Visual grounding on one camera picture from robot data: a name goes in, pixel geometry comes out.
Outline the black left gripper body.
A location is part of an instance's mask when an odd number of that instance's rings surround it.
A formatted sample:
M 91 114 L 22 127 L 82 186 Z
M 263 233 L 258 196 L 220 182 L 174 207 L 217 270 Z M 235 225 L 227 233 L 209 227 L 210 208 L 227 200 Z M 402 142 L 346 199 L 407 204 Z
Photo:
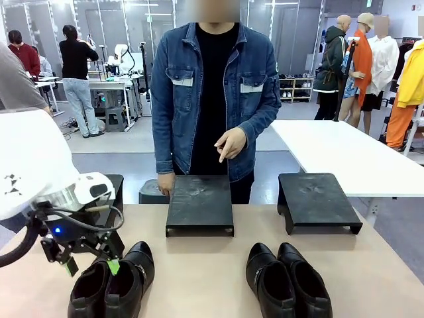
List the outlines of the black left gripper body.
M 74 253 L 90 251 L 82 244 L 82 240 L 92 242 L 96 248 L 100 247 L 99 242 L 107 239 L 121 239 L 117 230 L 122 226 L 122 222 L 117 226 L 101 227 L 93 224 L 94 217 L 89 213 L 76 213 L 73 215 L 51 215 L 45 220 L 45 227 L 48 234 L 45 237 L 53 238 L 63 250 L 66 243 L 74 245 Z M 124 244 L 121 240 L 121 257 L 123 256 Z

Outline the person's right hand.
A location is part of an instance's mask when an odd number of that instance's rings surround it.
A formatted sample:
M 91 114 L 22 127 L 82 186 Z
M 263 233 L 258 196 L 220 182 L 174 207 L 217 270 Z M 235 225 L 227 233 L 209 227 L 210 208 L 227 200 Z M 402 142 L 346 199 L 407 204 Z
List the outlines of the person's right hand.
M 158 174 L 157 176 L 157 182 L 158 182 L 158 189 L 161 191 L 161 193 L 167 197 L 171 196 L 172 190 L 174 188 L 174 182 L 175 182 L 176 175 L 175 173 L 167 173 L 167 174 Z

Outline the person's left hand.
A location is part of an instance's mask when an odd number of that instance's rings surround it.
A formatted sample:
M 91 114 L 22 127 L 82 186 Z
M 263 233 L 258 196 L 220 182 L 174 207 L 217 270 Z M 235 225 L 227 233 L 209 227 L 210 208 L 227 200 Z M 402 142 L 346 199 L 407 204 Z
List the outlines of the person's left hand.
M 246 134 L 241 128 L 235 127 L 226 131 L 215 143 L 219 153 L 219 162 L 222 163 L 224 159 L 232 160 L 241 152 L 245 145 Z

